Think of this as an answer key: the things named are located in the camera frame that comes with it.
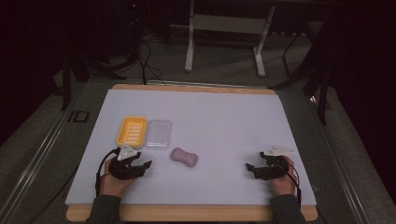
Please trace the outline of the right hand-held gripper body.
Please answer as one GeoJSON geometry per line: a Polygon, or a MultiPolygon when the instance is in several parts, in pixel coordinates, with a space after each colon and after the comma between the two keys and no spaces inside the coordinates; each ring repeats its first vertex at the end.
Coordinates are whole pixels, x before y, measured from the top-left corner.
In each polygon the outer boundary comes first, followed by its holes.
{"type": "Polygon", "coordinates": [[[293,152],[293,149],[277,145],[272,145],[270,149],[264,151],[268,159],[266,162],[267,166],[262,174],[263,179],[269,180],[284,176],[289,170],[289,164],[284,159],[284,156],[293,152]]]}

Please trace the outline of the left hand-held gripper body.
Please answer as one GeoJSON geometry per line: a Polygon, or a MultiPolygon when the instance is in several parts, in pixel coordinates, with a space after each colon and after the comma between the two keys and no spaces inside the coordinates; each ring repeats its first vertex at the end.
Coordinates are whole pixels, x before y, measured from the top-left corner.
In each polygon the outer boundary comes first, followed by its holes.
{"type": "Polygon", "coordinates": [[[117,156],[111,159],[109,172],[119,180],[135,179],[142,175],[138,174],[138,166],[132,166],[135,149],[124,144],[116,150],[117,156]]]}

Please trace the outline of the yellow soap dish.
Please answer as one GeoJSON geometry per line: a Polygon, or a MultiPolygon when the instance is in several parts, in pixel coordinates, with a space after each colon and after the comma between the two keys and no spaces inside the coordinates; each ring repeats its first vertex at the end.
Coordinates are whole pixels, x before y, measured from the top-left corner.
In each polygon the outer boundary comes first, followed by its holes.
{"type": "Polygon", "coordinates": [[[145,145],[148,120],[143,117],[126,117],[120,126],[117,144],[141,148],[145,145]]]}

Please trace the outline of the clear plastic soap dish lid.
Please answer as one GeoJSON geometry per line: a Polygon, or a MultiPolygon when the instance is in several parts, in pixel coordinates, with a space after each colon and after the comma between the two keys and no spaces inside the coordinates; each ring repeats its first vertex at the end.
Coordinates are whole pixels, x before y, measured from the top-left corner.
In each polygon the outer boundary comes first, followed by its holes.
{"type": "Polygon", "coordinates": [[[169,120],[153,119],[148,123],[145,148],[166,149],[169,145],[172,124],[169,120]]]}

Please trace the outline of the person's right hand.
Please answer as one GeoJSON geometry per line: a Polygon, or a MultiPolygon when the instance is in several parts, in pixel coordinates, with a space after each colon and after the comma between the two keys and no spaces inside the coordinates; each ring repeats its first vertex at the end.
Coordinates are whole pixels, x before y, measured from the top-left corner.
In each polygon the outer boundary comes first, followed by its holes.
{"type": "Polygon", "coordinates": [[[288,173],[280,178],[272,179],[270,181],[272,192],[275,196],[294,195],[296,190],[297,177],[293,170],[294,163],[287,156],[284,156],[284,159],[289,164],[288,173]]]}

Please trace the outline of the person's left hand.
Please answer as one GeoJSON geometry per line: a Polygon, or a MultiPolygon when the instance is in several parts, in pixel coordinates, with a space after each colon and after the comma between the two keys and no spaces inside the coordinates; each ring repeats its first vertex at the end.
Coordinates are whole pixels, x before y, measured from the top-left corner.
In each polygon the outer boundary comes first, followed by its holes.
{"type": "Polygon", "coordinates": [[[134,183],[133,179],[119,180],[109,172],[111,160],[105,162],[105,173],[99,178],[100,195],[111,195],[122,198],[126,190],[134,183]]]}

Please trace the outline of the white table mat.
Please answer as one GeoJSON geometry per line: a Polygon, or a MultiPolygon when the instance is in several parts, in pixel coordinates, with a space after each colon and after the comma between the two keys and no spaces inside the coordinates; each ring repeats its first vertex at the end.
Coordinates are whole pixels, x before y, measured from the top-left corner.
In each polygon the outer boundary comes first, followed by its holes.
{"type": "Polygon", "coordinates": [[[256,179],[246,164],[264,164],[260,152],[272,145],[293,149],[290,158],[300,176],[302,203],[316,202],[304,164],[278,96],[183,91],[110,90],[92,131],[66,204],[88,204],[95,196],[95,174],[102,158],[116,146],[124,118],[169,120],[166,149],[143,148],[139,163],[152,161],[129,188],[128,204],[264,205],[270,186],[256,179]],[[174,148],[194,153],[187,167],[170,159],[174,148]]]}

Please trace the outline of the black metal stand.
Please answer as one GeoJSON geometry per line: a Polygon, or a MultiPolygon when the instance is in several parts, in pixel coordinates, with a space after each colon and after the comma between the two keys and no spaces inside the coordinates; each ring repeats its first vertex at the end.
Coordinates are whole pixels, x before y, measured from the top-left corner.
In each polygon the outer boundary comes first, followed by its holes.
{"type": "Polygon", "coordinates": [[[303,94],[312,98],[317,91],[319,91],[317,105],[318,105],[318,118],[323,125],[326,125],[326,104],[327,93],[329,89],[329,80],[332,69],[328,66],[322,65],[317,68],[308,68],[303,70],[302,67],[296,69],[295,74],[288,80],[279,84],[269,86],[269,90],[283,90],[288,86],[297,83],[303,79],[307,79],[303,87],[303,94]]]}
{"type": "Polygon", "coordinates": [[[105,66],[81,52],[66,52],[63,57],[62,86],[58,87],[55,92],[57,95],[62,95],[63,97],[61,110],[65,111],[71,102],[71,74],[74,74],[78,81],[87,82],[90,77],[88,68],[92,68],[106,77],[124,80],[125,77],[117,75],[115,70],[131,64],[132,61],[126,60],[122,63],[105,66]]]}

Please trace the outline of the metal floor rail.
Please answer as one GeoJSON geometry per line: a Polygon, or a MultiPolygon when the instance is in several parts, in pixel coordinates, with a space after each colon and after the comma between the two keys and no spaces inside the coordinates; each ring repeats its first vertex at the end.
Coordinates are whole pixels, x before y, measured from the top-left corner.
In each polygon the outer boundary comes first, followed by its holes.
{"type": "Polygon", "coordinates": [[[61,99],[51,95],[0,147],[0,224],[13,217],[85,86],[74,87],[64,109],[61,99]]]}
{"type": "Polygon", "coordinates": [[[369,224],[367,214],[364,211],[361,200],[359,199],[359,196],[353,187],[347,169],[343,163],[339,148],[333,139],[329,126],[324,125],[321,120],[318,121],[318,124],[319,128],[324,134],[325,142],[330,152],[333,169],[337,174],[340,186],[346,196],[346,200],[357,224],[369,224]]]}

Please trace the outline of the white metal table frame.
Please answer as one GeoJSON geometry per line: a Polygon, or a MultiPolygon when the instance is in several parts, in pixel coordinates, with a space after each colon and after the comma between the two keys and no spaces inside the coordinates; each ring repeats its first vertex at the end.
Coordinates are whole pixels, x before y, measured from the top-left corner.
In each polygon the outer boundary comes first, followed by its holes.
{"type": "Polygon", "coordinates": [[[269,34],[270,25],[272,23],[272,18],[275,14],[275,11],[276,6],[270,6],[265,19],[196,14],[194,12],[194,0],[190,0],[189,42],[184,70],[186,72],[192,71],[195,30],[241,33],[260,36],[260,42],[253,48],[253,54],[258,76],[265,77],[266,72],[262,59],[262,49],[269,34]]]}

